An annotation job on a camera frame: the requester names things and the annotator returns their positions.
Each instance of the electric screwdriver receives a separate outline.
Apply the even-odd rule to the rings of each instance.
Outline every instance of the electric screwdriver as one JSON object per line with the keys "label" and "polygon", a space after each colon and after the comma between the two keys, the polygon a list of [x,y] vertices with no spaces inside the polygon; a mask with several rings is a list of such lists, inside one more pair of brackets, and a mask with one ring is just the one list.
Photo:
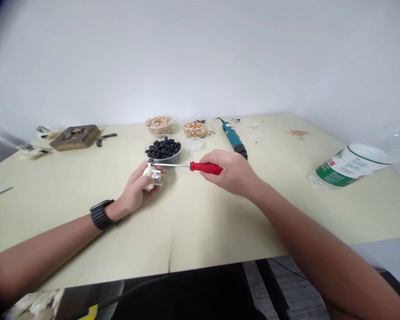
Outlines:
{"label": "electric screwdriver", "polygon": [[231,123],[222,120],[220,117],[217,117],[217,119],[222,121],[222,129],[225,132],[225,135],[227,136],[228,140],[230,141],[234,151],[241,154],[247,160],[248,152],[246,151],[244,145],[241,143],[240,137],[237,135]]}

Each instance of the black smartwatch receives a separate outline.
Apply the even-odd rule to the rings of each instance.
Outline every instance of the black smartwatch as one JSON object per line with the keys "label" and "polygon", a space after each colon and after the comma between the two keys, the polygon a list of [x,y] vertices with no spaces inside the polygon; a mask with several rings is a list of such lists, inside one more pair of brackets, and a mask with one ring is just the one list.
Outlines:
{"label": "black smartwatch", "polygon": [[107,217],[104,211],[104,208],[113,202],[114,200],[104,200],[90,208],[90,217],[92,218],[93,223],[102,231],[111,228],[118,222],[117,221],[116,223],[113,223],[110,218]]}

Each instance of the floor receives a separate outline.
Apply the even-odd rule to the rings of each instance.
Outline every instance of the floor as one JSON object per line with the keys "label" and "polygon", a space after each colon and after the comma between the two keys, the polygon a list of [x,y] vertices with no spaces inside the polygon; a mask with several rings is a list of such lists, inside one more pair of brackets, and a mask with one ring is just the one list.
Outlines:
{"label": "floor", "polygon": [[[282,256],[274,258],[274,260],[296,274],[303,276],[291,256]],[[288,302],[288,313],[291,320],[330,319],[320,294],[307,280],[294,275],[270,259],[268,259],[268,262]],[[274,311],[255,262],[244,262],[243,266],[256,308],[260,310],[267,319],[278,320],[278,316]]]}

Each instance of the green label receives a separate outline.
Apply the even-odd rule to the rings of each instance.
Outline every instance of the green label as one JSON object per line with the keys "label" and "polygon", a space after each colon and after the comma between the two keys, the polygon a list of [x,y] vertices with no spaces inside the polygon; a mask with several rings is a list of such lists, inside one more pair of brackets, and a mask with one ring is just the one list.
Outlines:
{"label": "green label", "polygon": [[316,169],[317,175],[326,181],[327,183],[333,184],[337,187],[346,187],[359,179],[349,178],[347,176],[341,175],[333,170],[327,162],[323,163]]}

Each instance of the screwdriver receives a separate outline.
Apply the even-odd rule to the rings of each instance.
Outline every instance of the screwdriver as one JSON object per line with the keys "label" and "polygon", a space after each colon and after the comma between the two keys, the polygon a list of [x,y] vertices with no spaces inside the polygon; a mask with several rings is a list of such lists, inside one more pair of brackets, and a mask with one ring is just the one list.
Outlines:
{"label": "screwdriver", "polygon": [[161,167],[189,167],[191,171],[197,170],[202,171],[204,173],[212,173],[212,174],[220,174],[223,170],[220,166],[213,163],[199,163],[199,162],[191,162],[190,164],[161,164],[161,163],[154,163],[153,165],[158,165]]}

